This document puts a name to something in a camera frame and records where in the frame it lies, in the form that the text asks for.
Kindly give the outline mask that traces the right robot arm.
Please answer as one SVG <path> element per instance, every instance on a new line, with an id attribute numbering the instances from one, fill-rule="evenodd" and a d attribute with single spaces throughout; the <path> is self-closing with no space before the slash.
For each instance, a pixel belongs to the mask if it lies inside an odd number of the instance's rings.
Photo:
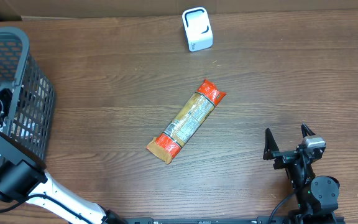
<path id="1" fill-rule="evenodd" d="M 337 218 L 339 181 L 331 176 L 317 176 L 312 163 L 321 159 L 326 141 L 305 123 L 301 125 L 302 142 L 293 151 L 281 151 L 269 128 L 265 130 L 264 160 L 273 160 L 273 168 L 285 169 L 293 192 L 286 196 L 271 212 L 266 223 L 344 223 Z M 296 197 L 298 209 L 285 217 L 276 217 L 278 209 Z"/>

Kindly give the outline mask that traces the orange spaghetti package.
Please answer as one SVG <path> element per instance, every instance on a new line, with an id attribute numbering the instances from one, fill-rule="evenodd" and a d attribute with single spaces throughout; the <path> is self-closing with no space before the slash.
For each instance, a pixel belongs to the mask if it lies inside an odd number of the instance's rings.
<path id="1" fill-rule="evenodd" d="M 148 143 L 146 149 L 170 164 L 225 96 L 226 93 L 218 90 L 213 82 L 204 80 L 171 123 Z"/>

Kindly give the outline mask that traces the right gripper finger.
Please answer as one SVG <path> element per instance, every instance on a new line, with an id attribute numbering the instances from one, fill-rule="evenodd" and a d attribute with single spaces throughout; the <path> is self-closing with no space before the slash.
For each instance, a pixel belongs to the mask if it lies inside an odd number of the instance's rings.
<path id="1" fill-rule="evenodd" d="M 279 148 L 274 140 L 271 130 L 267 128 L 265 130 L 265 147 L 264 147 L 263 160 L 275 159 L 276 153 L 279 153 Z"/>
<path id="2" fill-rule="evenodd" d="M 301 132 L 302 136 L 305 138 L 307 136 L 314 136 L 315 133 L 306 125 L 306 123 L 303 123 L 301 125 Z"/>

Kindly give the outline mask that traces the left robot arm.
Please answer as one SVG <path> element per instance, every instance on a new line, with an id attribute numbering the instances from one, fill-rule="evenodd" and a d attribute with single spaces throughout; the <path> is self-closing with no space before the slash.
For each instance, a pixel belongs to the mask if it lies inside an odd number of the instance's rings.
<path id="1" fill-rule="evenodd" d="M 0 88 L 0 127 L 10 108 L 12 93 Z M 68 223 L 124 223 L 119 215 L 89 202 L 59 184 L 46 170 L 43 160 L 0 131 L 0 201 L 12 203 L 0 208 L 9 212 L 29 203 L 42 207 Z"/>

